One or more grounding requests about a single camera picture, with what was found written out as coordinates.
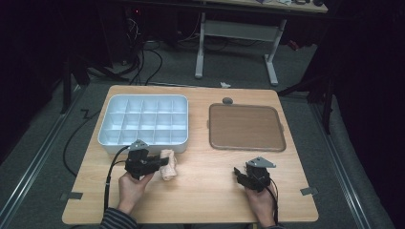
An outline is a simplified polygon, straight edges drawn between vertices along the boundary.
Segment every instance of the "hand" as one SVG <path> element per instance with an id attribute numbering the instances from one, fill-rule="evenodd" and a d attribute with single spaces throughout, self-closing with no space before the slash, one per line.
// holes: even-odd
<path id="1" fill-rule="evenodd" d="M 129 173 L 125 173 L 120 177 L 118 181 L 119 204 L 117 209 L 130 215 L 145 192 L 146 184 L 152 179 L 153 175 L 154 174 L 146 175 L 141 180 L 131 177 Z"/>
<path id="2" fill-rule="evenodd" d="M 274 189 L 271 184 L 268 186 L 270 191 L 274 194 Z M 256 190 L 251 190 L 245 187 L 247 199 L 249 200 L 250 208 L 252 209 L 257 220 L 259 220 L 262 227 L 269 227 L 276 225 L 274 221 L 274 200 L 267 189 L 258 193 Z"/>

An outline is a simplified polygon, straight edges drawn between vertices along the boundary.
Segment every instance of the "brown tray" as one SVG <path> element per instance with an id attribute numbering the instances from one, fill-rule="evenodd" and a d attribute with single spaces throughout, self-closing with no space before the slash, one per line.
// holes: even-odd
<path id="1" fill-rule="evenodd" d="M 215 149 L 286 149 L 283 126 L 272 107 L 215 103 L 209 107 L 208 123 L 209 142 Z"/>

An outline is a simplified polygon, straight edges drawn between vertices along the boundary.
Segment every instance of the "white compartment tray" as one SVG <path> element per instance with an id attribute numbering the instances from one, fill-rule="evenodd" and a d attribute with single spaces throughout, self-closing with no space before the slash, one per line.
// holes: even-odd
<path id="1" fill-rule="evenodd" d="M 188 100 L 180 94 L 117 94 L 111 97 L 98 133 L 109 154 L 140 139 L 151 154 L 185 151 Z"/>

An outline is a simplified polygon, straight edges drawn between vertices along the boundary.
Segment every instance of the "wooden tabletop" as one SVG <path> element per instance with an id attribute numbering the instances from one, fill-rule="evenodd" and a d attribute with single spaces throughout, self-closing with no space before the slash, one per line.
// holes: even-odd
<path id="1" fill-rule="evenodd" d="M 255 222 L 242 185 L 233 174 L 244 171 L 245 163 L 262 156 L 276 164 L 267 169 L 279 189 L 280 221 L 318 219 L 313 198 L 303 196 L 309 187 L 297 155 L 277 93 L 271 90 L 175 88 L 154 86 L 113 86 L 107 94 L 94 133 L 83 158 L 72 192 L 81 199 L 69 199 L 63 213 L 68 224 L 100 223 L 103 216 L 105 178 L 113 159 L 97 141 L 109 99 L 114 94 L 183 94 L 189 103 L 189 138 L 184 153 L 176 154 L 178 175 L 169 181 L 156 172 L 133 213 L 139 223 Z M 284 127 L 287 148 L 281 153 L 215 150 L 209 144 L 208 108 L 231 97 L 234 104 L 275 108 Z M 117 180 L 125 173 L 118 164 L 112 173 L 110 206 L 118 203 Z"/>

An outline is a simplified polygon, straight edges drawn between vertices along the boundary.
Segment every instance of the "black cloth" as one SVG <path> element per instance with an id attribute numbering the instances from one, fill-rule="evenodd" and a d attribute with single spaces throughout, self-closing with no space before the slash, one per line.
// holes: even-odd
<path id="1" fill-rule="evenodd" d="M 115 209 L 108 208 L 100 224 L 101 229 L 136 229 L 137 222 L 125 213 Z M 264 229 L 285 229 L 281 226 L 270 226 Z"/>

